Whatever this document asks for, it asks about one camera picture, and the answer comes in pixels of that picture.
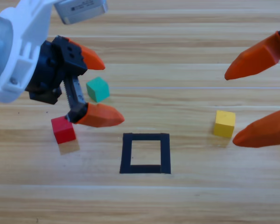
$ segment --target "wooden table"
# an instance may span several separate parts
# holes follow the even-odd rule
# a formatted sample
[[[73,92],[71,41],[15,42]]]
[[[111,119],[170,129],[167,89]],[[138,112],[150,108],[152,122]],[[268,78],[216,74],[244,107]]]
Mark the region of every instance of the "wooden table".
[[[0,11],[16,0],[0,0]],[[0,104],[0,224],[280,224],[280,146],[240,148],[212,135],[216,110],[234,135],[280,109],[280,64],[225,81],[237,55],[280,30],[280,0],[109,0],[99,18],[56,35],[95,50],[105,104],[126,121],[74,126],[58,146],[51,119],[69,111],[29,100]],[[171,175],[119,174],[123,133],[169,133]],[[160,163],[159,142],[133,144],[132,164]]]

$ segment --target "orange fingertip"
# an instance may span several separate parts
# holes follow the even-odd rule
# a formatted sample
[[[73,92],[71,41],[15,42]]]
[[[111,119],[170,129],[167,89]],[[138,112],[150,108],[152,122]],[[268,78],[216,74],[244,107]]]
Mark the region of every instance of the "orange fingertip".
[[[236,146],[254,148],[280,145],[280,111],[251,123],[232,142]]]
[[[252,76],[274,66],[280,60],[280,35],[278,32],[242,52],[231,63],[225,79]]]
[[[69,38],[68,40],[70,43],[73,43],[81,48],[82,56],[84,58],[84,62],[87,65],[88,69],[104,70],[106,68],[103,60],[100,59],[100,57],[97,55],[97,53],[94,50],[91,50],[81,44],[78,44]]]
[[[111,127],[120,125],[125,118],[114,107],[104,104],[90,104],[86,115],[77,124],[92,127]]]

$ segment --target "black square outline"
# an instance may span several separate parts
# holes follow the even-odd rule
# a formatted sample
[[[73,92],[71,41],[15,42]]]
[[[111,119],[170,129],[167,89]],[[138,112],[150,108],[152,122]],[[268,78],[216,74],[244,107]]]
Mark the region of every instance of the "black square outline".
[[[121,155],[121,174],[171,174],[170,136],[167,133],[124,133]],[[131,165],[132,141],[161,141],[160,165]]]

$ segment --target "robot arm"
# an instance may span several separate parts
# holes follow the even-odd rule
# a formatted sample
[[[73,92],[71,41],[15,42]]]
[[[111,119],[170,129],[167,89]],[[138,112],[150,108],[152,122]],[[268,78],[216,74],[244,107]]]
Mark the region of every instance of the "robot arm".
[[[15,8],[3,10],[0,13],[0,102],[11,103],[28,91],[33,100],[55,104],[62,94],[63,81],[70,104],[66,117],[70,122],[96,127],[122,123],[123,116],[114,108],[100,105],[98,110],[84,101],[77,77],[88,69],[105,69],[96,53],[60,36],[53,42],[46,41],[53,6],[66,25],[107,11],[106,0],[21,0]]]

